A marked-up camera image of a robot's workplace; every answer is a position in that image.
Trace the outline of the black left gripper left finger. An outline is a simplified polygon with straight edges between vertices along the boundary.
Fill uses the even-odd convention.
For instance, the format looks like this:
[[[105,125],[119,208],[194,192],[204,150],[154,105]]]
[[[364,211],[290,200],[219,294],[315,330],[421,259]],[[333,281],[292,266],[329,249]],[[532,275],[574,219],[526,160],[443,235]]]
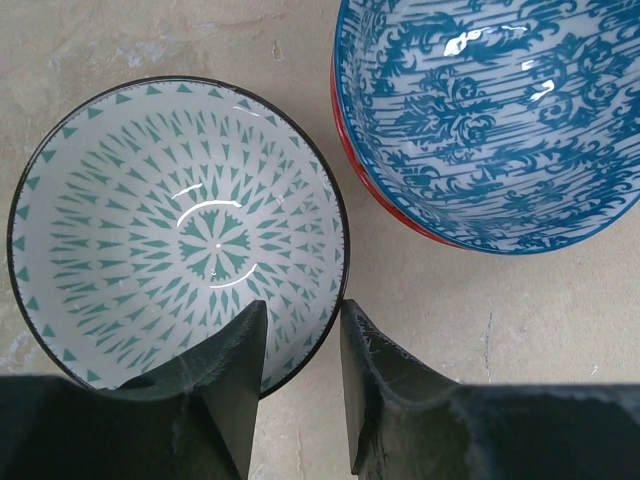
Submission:
[[[267,336],[254,301],[221,331],[116,390],[1,379],[4,479],[245,479]]]

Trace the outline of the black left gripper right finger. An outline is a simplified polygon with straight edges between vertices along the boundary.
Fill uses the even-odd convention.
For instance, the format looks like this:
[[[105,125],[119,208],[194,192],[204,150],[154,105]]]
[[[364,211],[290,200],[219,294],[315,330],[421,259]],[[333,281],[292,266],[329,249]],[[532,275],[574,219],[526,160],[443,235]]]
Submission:
[[[354,301],[340,351],[361,479],[635,479],[635,384],[461,384],[384,335]]]

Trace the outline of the white bowl green pattern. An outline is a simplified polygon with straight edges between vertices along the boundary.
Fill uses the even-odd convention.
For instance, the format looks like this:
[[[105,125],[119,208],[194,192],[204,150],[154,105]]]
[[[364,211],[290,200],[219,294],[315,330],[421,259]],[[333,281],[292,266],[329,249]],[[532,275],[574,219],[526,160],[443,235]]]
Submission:
[[[344,200],[282,110],[193,76],[139,79],[64,117],[7,228],[12,289],[47,355],[115,389],[267,305],[261,392],[313,358],[349,271]]]

